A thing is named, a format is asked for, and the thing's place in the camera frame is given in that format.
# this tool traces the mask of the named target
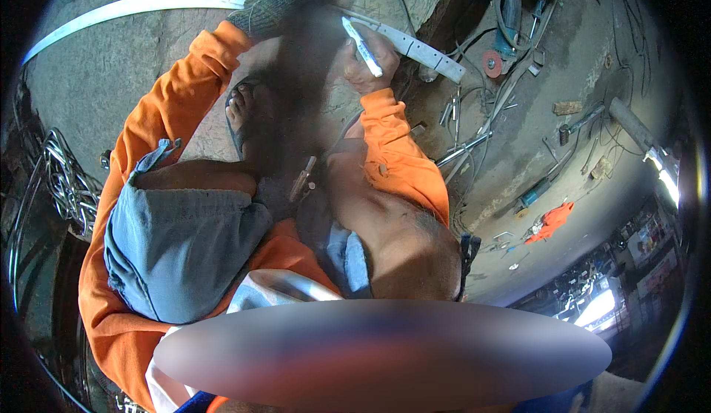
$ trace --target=wooden block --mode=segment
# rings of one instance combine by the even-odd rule
[[[582,111],[582,102],[580,100],[553,103],[553,112],[556,115],[569,115],[579,113],[580,111]]]
[[[610,171],[612,171],[612,163],[607,159],[607,157],[602,156],[597,162],[597,165],[595,165],[595,168],[593,168],[590,172],[590,175],[595,180],[602,180],[603,178],[609,176]]]

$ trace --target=concrete floor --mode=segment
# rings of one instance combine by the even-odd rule
[[[480,236],[483,244],[467,278],[468,302],[507,306],[537,289],[606,240],[617,226],[639,211],[645,197],[652,193],[657,181],[655,168],[642,163],[641,157],[620,149],[610,151],[614,142],[611,143],[605,130],[602,130],[590,169],[601,156],[607,155],[616,164],[612,178],[596,182],[590,176],[581,175],[580,169],[587,160],[593,139],[600,135],[600,120],[597,120],[592,126],[588,124],[582,129],[577,149],[551,189],[531,205],[527,216],[521,219],[514,217],[515,207],[520,207],[519,204],[514,206],[518,197],[555,164],[542,138],[545,136],[552,142],[559,158],[574,149],[575,136],[565,147],[559,146],[557,128],[563,123],[578,121],[583,113],[558,117],[552,112],[552,104],[556,101],[582,100],[584,112],[587,106],[603,99],[608,86],[610,95],[622,89],[624,92],[621,95],[628,98],[628,74],[627,71],[617,71],[614,54],[611,1],[601,0],[601,5],[598,5],[595,0],[559,0],[541,41],[546,52],[545,66],[538,77],[526,73],[519,80],[513,91],[515,99],[511,101],[518,103],[518,106],[502,111],[492,125],[495,134],[482,170],[467,197],[462,216],[467,229]],[[680,91],[675,86],[678,84],[675,79],[679,77],[672,46],[655,26],[651,12],[644,5],[641,7],[653,73],[649,86],[645,80],[645,98],[641,97],[642,61],[634,55],[621,0],[616,0],[615,7],[618,52],[622,63],[630,63],[634,68],[632,111],[655,137],[664,140],[666,130],[672,124],[669,116],[674,115],[678,104],[676,100]],[[495,18],[489,8],[478,30],[494,26]],[[530,14],[524,11],[521,29],[529,30],[530,26]],[[468,51],[468,57],[474,63],[480,63],[484,51],[491,48],[493,38],[493,32],[485,35]],[[604,67],[607,54],[613,58],[609,69]],[[465,80],[465,85],[467,82],[481,84],[478,76]],[[431,133],[421,136],[418,143],[431,158],[443,155],[452,143],[447,131],[438,126],[437,120],[445,100],[454,91],[454,85],[443,80],[437,89],[431,95],[435,100],[422,98],[422,104],[417,102],[417,105],[427,109],[423,115],[413,115],[417,111],[409,115],[411,122],[423,117],[430,124],[428,132],[431,130]],[[423,92],[416,94],[424,97]],[[468,98],[468,105],[464,104],[462,140],[468,139],[484,123],[480,107],[478,97]],[[614,133],[615,126],[608,124]],[[630,151],[640,152],[624,131],[618,141]],[[461,175],[461,183],[456,186],[460,192],[466,188],[467,180],[483,151],[483,147],[475,150],[475,165],[469,165],[469,170]],[[448,171],[447,167],[443,169],[445,176]],[[560,206],[566,199],[576,203],[567,223],[546,242],[523,245],[520,237],[536,218]],[[504,236],[503,239],[511,240],[510,246],[518,246],[507,255],[504,255],[505,251],[489,252],[485,246],[492,245],[493,236],[504,231],[514,233],[515,237]],[[510,271],[508,268],[514,263],[520,265]]]
[[[37,40],[61,24],[86,11],[115,0],[53,0],[40,23]],[[346,7],[406,30],[404,15],[395,0],[342,0]],[[437,15],[446,0],[405,0],[416,28]],[[635,70],[634,95],[631,108],[654,135],[662,137],[673,114],[675,94],[670,88],[677,75],[671,45],[655,27],[650,12],[642,5],[646,38],[651,46],[653,78],[649,92],[640,96],[641,59],[634,56],[633,46],[621,2],[617,0],[617,46],[623,61]],[[99,24],[66,37],[40,53],[28,64],[28,83],[33,106],[46,126],[57,126],[65,134],[76,158],[84,169],[103,181],[106,171],[99,167],[102,151],[113,146],[125,116],[137,100],[151,88],[158,75],[185,55],[190,41],[203,28],[214,28],[226,15],[216,9],[185,9],[162,11],[124,17]],[[494,26],[490,10],[478,29]],[[522,29],[530,29],[530,15],[523,13]],[[469,51],[469,58],[479,63],[481,54],[491,47],[493,32],[484,36]],[[604,58],[614,56],[611,0],[560,0],[550,20],[542,45],[546,64],[538,77],[526,73],[514,90],[517,107],[504,111],[493,124],[495,136],[490,141],[483,167],[476,178],[474,190],[467,197],[462,215],[468,229],[480,236],[484,245],[494,235],[510,231],[516,234],[511,245],[543,213],[560,205],[565,198],[576,206],[567,224],[547,242],[521,245],[504,258],[503,252],[486,252],[477,257],[467,279],[467,301],[506,306],[538,288],[564,268],[599,245],[620,223],[638,210],[645,195],[651,193],[656,181],[653,167],[640,158],[620,151],[611,179],[594,183],[583,177],[580,168],[590,152],[592,139],[588,129],[581,133],[577,149],[550,190],[530,208],[528,216],[513,217],[512,203],[526,189],[543,177],[553,165],[553,159],[541,142],[543,136],[557,145],[557,127],[578,120],[582,114],[557,117],[551,112],[553,102],[582,100],[584,108],[602,98],[606,85],[614,76],[617,62],[605,69]],[[236,82],[257,62],[255,51],[243,56],[243,66],[236,72]],[[481,83],[478,75],[468,75],[467,85]],[[329,130],[338,132],[343,121],[358,109],[355,93],[341,80],[333,79],[330,98],[324,108]],[[441,108],[454,84],[440,78],[433,83],[418,83],[408,96],[408,119],[412,123],[425,121],[427,131],[417,138],[432,158],[441,156],[451,146],[449,134],[437,124]],[[473,93],[464,102],[463,140],[484,122],[484,114]],[[211,157],[234,160],[233,147],[224,123],[222,102],[209,112],[200,125],[183,159]],[[593,137],[600,122],[593,124]],[[603,130],[602,143],[609,140]],[[632,151],[634,143],[622,132],[619,142]],[[557,148],[562,157],[575,145],[575,138],[565,147]],[[592,164],[609,147],[598,146]],[[475,151],[478,156],[481,149]],[[456,189],[466,187],[467,176],[457,178]],[[519,262],[517,270],[509,266]]]

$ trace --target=curved metal strip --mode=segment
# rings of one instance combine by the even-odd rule
[[[342,9],[342,11],[351,17],[351,21],[367,26],[373,31],[388,37],[395,45],[397,52],[422,63],[428,68],[434,69],[455,83],[459,83],[467,72],[465,67],[445,54],[404,32],[398,31],[393,27],[389,27],[365,15],[360,15],[346,9]]]
[[[89,11],[69,21],[62,27],[59,27],[45,38],[42,38],[40,42],[34,45],[30,52],[25,55],[22,64],[27,63],[28,60],[52,43],[76,31],[92,26],[93,24],[102,23],[103,21],[118,17],[126,17],[131,14],[138,14],[140,12],[189,8],[243,9],[244,0],[119,0]],[[394,43],[395,49],[399,53],[434,69],[455,83],[459,83],[467,71],[462,65],[447,57],[445,54],[404,32],[353,11],[342,10],[345,14],[352,17],[354,21],[364,24],[381,35],[388,37]]]
[[[244,0],[119,0],[106,4],[84,15],[69,21],[67,24],[57,28],[51,34],[42,38],[25,55],[22,64],[27,63],[33,56],[37,55],[47,46],[56,43],[67,35],[76,31],[102,23],[118,17],[126,17],[140,12],[160,11],[165,9],[189,9],[189,8],[210,8],[210,9],[243,9]]]

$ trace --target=sleeve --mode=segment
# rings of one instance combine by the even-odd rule
[[[404,103],[390,88],[364,95],[360,123],[368,155],[365,176],[378,191],[401,195],[429,208],[449,227],[449,195],[440,170],[410,137]]]
[[[111,209],[138,160],[161,138],[188,143],[204,116],[225,92],[251,47],[247,35],[223,21],[202,31],[189,54],[162,75],[126,120],[111,153],[111,169],[101,194],[94,233],[79,277],[79,310],[99,368],[142,407],[154,411],[146,370],[161,337],[170,328],[131,310],[109,288],[104,264],[104,232]],[[168,161],[176,161],[180,150]]]

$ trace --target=orange long-sleeve shirt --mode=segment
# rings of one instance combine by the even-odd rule
[[[104,263],[104,233],[111,209],[129,174],[162,138],[188,143],[200,121],[225,92],[238,67],[237,56],[250,40],[227,21],[210,33],[203,31],[189,54],[162,75],[140,99],[126,120],[111,153],[109,178],[104,184],[91,245],[79,278],[79,310],[99,368],[143,408],[154,411],[145,380],[148,364],[170,324],[133,313],[108,282]],[[404,195],[431,208],[443,222],[449,214],[447,191],[440,172],[407,135],[404,104],[390,89],[361,99],[360,119],[368,144],[366,174],[381,191]],[[177,161],[180,150],[168,161]],[[380,165],[386,169],[381,174]],[[318,266],[314,253],[298,240],[293,220],[277,223],[253,253],[248,266],[289,269],[338,292]],[[236,286],[209,315],[227,308]]]

